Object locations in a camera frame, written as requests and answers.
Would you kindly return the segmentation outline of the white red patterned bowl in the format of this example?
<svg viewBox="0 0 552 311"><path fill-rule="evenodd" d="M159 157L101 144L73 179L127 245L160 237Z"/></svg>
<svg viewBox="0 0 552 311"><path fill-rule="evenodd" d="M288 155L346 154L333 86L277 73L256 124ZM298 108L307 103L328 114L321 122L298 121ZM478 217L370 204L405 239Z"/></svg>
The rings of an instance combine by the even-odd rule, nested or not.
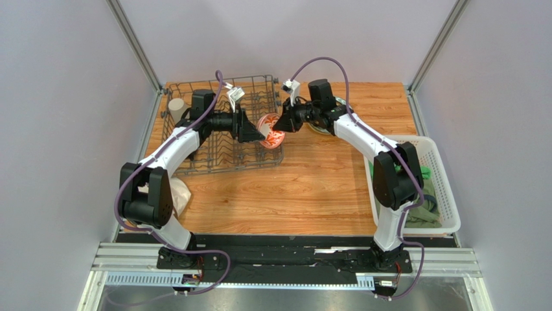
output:
<svg viewBox="0 0 552 311"><path fill-rule="evenodd" d="M265 136L265 140L259 142L264 148L275 149L284 141L285 132L273 129L273 126L279 120L279 117L280 116L276 113L268 113L261 117L257 122L257 130Z"/></svg>

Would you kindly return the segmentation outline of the light blue flower plate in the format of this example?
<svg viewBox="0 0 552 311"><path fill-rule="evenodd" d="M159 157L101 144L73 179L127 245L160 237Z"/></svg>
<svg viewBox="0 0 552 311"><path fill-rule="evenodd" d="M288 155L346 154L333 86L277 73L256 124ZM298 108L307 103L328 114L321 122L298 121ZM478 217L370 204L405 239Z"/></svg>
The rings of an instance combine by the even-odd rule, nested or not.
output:
<svg viewBox="0 0 552 311"><path fill-rule="evenodd" d="M338 106L345 106L346 103L347 103L346 100L343 99L343 98L341 98L341 97L335 97L335 99L336 99L336 104L337 104ZM309 123L308 126L309 126L309 128L310 128L312 131L314 131L314 132L316 132L316 133L318 133L318 134L321 134L321 135L332 135L327 129L321 128L321 127L319 127L319 126L316 125L316 124L310 124L310 123Z"/></svg>

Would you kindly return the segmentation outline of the beige ceramic cup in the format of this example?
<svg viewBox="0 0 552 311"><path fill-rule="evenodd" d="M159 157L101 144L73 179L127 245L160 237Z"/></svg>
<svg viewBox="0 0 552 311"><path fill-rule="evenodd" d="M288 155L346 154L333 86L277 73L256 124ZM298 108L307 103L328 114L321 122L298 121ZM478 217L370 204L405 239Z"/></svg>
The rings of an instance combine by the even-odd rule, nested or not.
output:
<svg viewBox="0 0 552 311"><path fill-rule="evenodd" d="M182 98L173 98L168 102L168 110L173 123L177 124L190 106Z"/></svg>

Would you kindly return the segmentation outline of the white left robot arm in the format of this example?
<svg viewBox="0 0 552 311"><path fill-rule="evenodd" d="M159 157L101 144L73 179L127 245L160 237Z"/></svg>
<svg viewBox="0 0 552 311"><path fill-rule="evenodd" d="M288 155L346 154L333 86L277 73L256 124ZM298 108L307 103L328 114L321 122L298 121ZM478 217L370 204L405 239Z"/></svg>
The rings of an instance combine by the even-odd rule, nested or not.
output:
<svg viewBox="0 0 552 311"><path fill-rule="evenodd" d="M214 132L230 133L239 143L266 138L238 104L230 111L217 110L218 97L210 89L193 91L190 109L169 138L140 162L122 166L114 202L115 217L123 228L154 235L186 267L198 263L204 252L196 249L194 235L174 214L170 178Z"/></svg>

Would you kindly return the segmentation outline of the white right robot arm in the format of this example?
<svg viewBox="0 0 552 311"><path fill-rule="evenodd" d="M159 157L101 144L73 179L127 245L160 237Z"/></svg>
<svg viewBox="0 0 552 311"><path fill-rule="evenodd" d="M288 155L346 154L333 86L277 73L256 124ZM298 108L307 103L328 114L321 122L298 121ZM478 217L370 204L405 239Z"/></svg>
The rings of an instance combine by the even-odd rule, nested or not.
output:
<svg viewBox="0 0 552 311"><path fill-rule="evenodd" d="M393 269L405 255L402 230L408 211L422 202L422 172L417 149L397 143L364 123L345 100L338 100L326 79L308 84L310 98L302 101L300 83L285 81L281 89L289 97L274 125L280 132L298 132L304 123L314 124L352 145L369 159L372 195L380 203L376 233L369 250L358 262L376 270Z"/></svg>

